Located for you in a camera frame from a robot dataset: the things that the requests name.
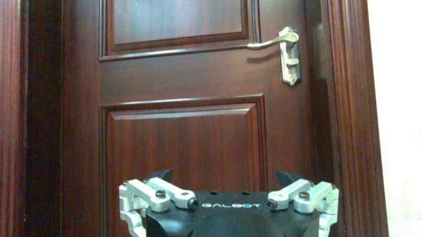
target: door handle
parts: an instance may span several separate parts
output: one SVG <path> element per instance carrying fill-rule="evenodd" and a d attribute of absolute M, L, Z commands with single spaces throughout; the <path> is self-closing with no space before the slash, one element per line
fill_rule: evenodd
<path fill-rule="evenodd" d="M 300 34 L 292 28 L 286 27 L 278 37 L 264 43 L 250 43 L 246 48 L 261 50 L 280 45 L 282 81 L 294 86 L 302 79 L 301 74 L 301 56 L 300 56 Z"/>

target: wall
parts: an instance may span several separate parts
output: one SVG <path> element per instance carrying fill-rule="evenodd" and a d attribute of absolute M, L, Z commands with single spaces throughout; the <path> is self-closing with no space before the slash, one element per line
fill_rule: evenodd
<path fill-rule="evenodd" d="M 422 2 L 369 0 L 392 237 L 422 236 Z"/>

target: bolt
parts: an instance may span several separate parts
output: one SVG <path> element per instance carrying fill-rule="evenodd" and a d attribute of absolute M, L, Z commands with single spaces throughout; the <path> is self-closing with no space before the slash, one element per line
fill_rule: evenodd
<path fill-rule="evenodd" d="M 187 207 L 191 209 L 191 210 L 195 210 L 197 207 L 198 207 L 198 200 L 197 198 L 191 198 L 187 202 Z"/>
<path fill-rule="evenodd" d="M 306 201 L 310 200 L 312 195 L 309 192 L 300 192 L 300 198 L 305 199 Z"/>
<path fill-rule="evenodd" d="M 157 191 L 157 197 L 158 198 L 165 198 L 166 197 L 166 191 L 165 190 L 158 190 Z"/>
<path fill-rule="evenodd" d="M 268 207 L 272 211 L 277 209 L 277 202 L 273 199 L 269 199 Z"/>

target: door handle backplate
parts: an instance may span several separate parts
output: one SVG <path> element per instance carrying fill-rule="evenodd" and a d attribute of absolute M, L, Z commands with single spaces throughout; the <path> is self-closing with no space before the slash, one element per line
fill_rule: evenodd
<path fill-rule="evenodd" d="M 278 37 L 264 43 L 248 44 L 248 49 L 261 50 L 273 45 L 280 45 L 282 81 L 294 86 L 302 79 L 301 55 L 300 55 L 300 34 L 286 27 Z"/>

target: black metal part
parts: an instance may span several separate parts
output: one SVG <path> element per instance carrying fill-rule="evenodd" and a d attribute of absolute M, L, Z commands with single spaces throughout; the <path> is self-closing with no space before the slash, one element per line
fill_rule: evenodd
<path fill-rule="evenodd" d="M 300 179 L 304 179 L 304 177 L 300 174 L 292 174 L 285 171 L 276 172 L 276 177 L 282 188 L 292 185 Z"/>
<path fill-rule="evenodd" d="M 173 169 L 167 169 L 167 170 L 163 170 L 163 171 L 154 171 L 147 179 L 153 179 L 153 178 L 161 178 L 162 180 L 165 180 L 165 181 L 171 183 Z"/>
<path fill-rule="evenodd" d="M 165 213 L 147 209 L 149 237 L 317 237 L 320 213 L 301 214 L 294 204 L 268 208 L 268 193 L 195 192 L 195 211 L 174 206 Z"/>

